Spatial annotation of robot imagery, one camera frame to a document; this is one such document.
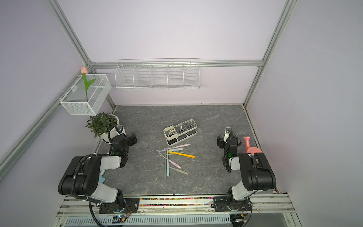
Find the yellow toothbrush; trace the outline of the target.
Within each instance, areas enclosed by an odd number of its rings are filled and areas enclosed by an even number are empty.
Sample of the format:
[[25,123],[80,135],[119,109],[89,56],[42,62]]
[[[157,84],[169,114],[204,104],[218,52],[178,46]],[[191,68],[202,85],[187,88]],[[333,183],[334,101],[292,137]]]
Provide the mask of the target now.
[[192,159],[195,158],[195,156],[193,156],[193,155],[183,154],[183,153],[179,153],[179,152],[168,151],[168,153],[169,154],[180,155],[180,156],[184,156],[184,157],[188,157],[188,158],[192,158]]

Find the light blue toothbrush vertical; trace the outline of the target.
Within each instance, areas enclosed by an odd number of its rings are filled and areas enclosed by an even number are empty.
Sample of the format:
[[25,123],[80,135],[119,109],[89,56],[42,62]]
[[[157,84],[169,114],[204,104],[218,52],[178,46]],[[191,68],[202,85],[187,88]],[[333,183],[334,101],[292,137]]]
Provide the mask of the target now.
[[170,176],[170,167],[169,167],[169,153],[168,151],[166,152],[166,174],[167,174],[167,177]]

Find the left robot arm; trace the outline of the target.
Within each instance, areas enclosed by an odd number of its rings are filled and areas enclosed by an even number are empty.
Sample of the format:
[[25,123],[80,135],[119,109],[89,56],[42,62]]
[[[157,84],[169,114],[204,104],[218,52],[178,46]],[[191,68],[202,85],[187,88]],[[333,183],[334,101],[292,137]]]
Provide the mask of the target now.
[[59,182],[59,194],[96,204],[108,204],[114,213],[125,212],[127,204],[122,190],[100,182],[100,174],[102,171],[123,168],[128,161],[129,147],[136,143],[135,133],[130,137],[122,134],[112,138],[113,155],[74,157]]

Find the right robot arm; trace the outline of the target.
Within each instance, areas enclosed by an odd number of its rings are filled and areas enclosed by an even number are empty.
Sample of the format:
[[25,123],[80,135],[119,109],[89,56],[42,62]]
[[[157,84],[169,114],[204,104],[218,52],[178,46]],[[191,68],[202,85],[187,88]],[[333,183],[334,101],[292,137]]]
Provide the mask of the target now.
[[231,211],[238,211],[249,206],[249,197],[257,192],[275,189],[277,180],[273,170],[261,149],[250,145],[250,137],[243,137],[245,151],[238,152],[242,141],[230,128],[225,135],[218,136],[216,144],[224,151],[222,163],[227,170],[239,171],[241,180],[229,188],[226,193],[226,206]]

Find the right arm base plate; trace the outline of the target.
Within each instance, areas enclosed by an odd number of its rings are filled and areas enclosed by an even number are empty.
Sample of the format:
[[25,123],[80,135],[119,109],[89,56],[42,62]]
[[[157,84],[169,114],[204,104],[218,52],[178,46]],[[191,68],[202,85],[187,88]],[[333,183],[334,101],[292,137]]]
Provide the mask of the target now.
[[227,196],[215,196],[211,208],[216,212],[250,212],[252,211],[252,202],[250,200],[235,201],[228,199]]

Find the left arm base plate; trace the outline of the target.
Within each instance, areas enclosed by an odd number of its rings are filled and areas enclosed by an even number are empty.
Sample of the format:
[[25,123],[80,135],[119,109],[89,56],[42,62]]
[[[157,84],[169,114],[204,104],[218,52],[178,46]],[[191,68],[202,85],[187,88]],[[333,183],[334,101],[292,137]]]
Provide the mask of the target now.
[[117,213],[137,213],[140,205],[140,199],[138,197],[126,197],[123,202],[119,204],[104,203],[100,206],[100,214],[117,214]]

